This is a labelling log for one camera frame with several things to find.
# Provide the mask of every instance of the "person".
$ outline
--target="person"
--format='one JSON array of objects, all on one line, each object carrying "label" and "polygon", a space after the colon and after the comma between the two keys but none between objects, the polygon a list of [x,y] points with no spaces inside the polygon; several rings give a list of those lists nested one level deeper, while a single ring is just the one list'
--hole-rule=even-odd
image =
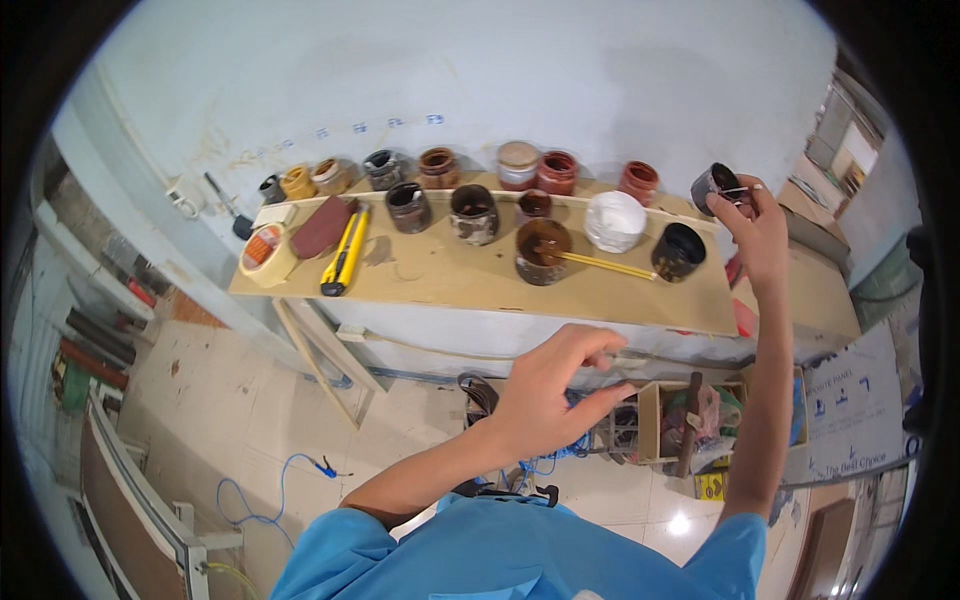
[{"label": "person", "polygon": [[756,213],[716,195],[708,204],[733,234],[756,295],[762,324],[756,375],[726,505],[684,567],[561,505],[525,496],[448,495],[435,516],[399,542],[389,534],[462,482],[574,443],[636,393],[621,383],[569,406],[564,390],[577,369],[608,369],[607,355],[627,340],[609,329],[566,324],[515,360],[492,415],[387,468],[318,517],[300,536],[272,598],[754,597],[786,457],[793,342],[786,223],[762,181],[739,179],[752,188]]}]

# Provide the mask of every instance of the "red container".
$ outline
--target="red container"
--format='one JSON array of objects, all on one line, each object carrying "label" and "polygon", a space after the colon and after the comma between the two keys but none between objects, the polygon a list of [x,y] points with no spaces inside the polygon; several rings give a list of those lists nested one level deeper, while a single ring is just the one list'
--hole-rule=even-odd
[{"label": "red container", "polygon": [[649,206],[659,183],[660,176],[653,167],[639,160],[631,160],[623,166],[620,184],[616,189],[630,194],[644,206]]},{"label": "red container", "polygon": [[537,188],[552,196],[571,196],[577,184],[577,159],[554,150],[540,157]]}]

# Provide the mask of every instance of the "jar lid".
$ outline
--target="jar lid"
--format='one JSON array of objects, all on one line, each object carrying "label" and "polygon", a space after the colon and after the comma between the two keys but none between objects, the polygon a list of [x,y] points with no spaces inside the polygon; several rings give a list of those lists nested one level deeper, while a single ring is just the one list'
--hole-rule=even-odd
[{"label": "jar lid", "polygon": [[526,142],[507,142],[496,153],[501,164],[511,167],[526,167],[540,160],[540,151]]}]

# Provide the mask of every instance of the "paint jar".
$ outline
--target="paint jar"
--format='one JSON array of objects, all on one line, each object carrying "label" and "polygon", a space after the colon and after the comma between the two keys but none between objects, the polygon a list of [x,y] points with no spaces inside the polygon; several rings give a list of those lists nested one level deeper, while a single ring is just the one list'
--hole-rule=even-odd
[{"label": "paint jar", "polygon": [[552,285],[563,279],[566,275],[566,260],[537,252],[537,248],[570,252],[573,248],[570,232],[546,217],[535,217],[516,232],[516,274],[534,285]]},{"label": "paint jar", "polygon": [[[707,194],[711,192],[719,194],[723,190],[735,189],[737,187],[742,186],[734,172],[726,165],[714,162],[710,165],[710,168],[704,171],[704,174],[698,177],[697,180],[693,182],[693,185],[690,186],[690,197],[693,199],[693,203],[697,205],[697,208],[700,209],[700,212],[708,217],[712,217],[714,216],[713,211],[707,206]],[[733,203],[751,203],[753,201],[750,190],[726,192],[723,196]]]},{"label": "paint jar", "polygon": [[537,167],[537,188],[554,196],[571,196],[577,184],[577,159],[559,150],[544,153]]},{"label": "paint jar", "polygon": [[525,192],[516,199],[516,226],[520,227],[535,217],[550,217],[553,211],[553,199],[539,189]]},{"label": "paint jar", "polygon": [[377,150],[364,158],[363,170],[374,192],[385,192],[403,182],[400,161],[390,150]]},{"label": "paint jar", "polygon": [[260,194],[266,204],[278,204],[287,199],[287,195],[280,189],[280,178],[276,175],[270,175],[260,183]]},{"label": "paint jar", "polygon": [[280,176],[280,188],[287,195],[287,200],[306,200],[317,196],[317,187],[310,180],[303,165],[298,165]]},{"label": "paint jar", "polygon": [[693,228],[671,223],[654,247],[650,259],[654,271],[670,283],[680,283],[707,258],[707,247]]},{"label": "paint jar", "polygon": [[496,174],[500,187],[522,192],[537,187],[540,151],[526,142],[507,142],[496,151]]},{"label": "paint jar", "polygon": [[313,168],[310,179],[317,186],[318,196],[336,196],[350,189],[350,173],[336,158],[328,158]]},{"label": "paint jar", "polygon": [[420,181],[426,189],[453,189],[459,180],[457,157],[449,148],[431,148],[420,155]]},{"label": "paint jar", "polygon": [[584,233],[604,252],[626,252],[636,246],[646,227],[646,208],[626,192],[603,192],[587,204]]},{"label": "paint jar", "polygon": [[653,167],[639,160],[631,160],[623,166],[620,184],[616,189],[630,194],[644,206],[649,206],[650,201],[654,199],[658,183],[660,183],[660,176]]},{"label": "paint jar", "polygon": [[426,194],[412,181],[398,183],[387,192],[387,212],[400,233],[420,233],[430,227],[433,210]]},{"label": "paint jar", "polygon": [[454,237],[472,246],[486,246],[500,231],[496,201],[483,185],[464,185],[450,197],[450,226]]}]

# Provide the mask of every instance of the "white paint jar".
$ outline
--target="white paint jar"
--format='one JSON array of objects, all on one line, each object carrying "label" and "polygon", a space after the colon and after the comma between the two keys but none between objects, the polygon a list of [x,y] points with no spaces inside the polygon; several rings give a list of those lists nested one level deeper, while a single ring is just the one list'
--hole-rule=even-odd
[{"label": "white paint jar", "polygon": [[587,205],[584,233],[604,252],[626,252],[636,245],[646,227],[646,209],[625,192],[597,194]]}]

